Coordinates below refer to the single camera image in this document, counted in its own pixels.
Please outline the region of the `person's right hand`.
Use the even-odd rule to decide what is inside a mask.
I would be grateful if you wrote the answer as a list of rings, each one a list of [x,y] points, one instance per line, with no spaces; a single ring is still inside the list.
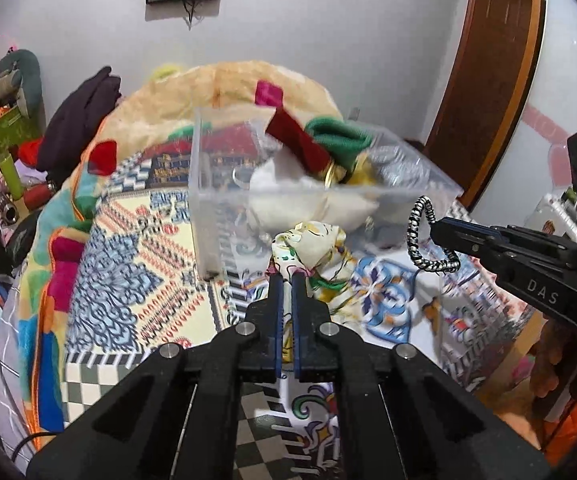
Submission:
[[[549,318],[544,324],[529,380],[530,390],[538,398],[544,398],[557,388],[559,378],[555,367],[565,356],[567,344],[574,336],[577,336],[577,330],[558,320]]]

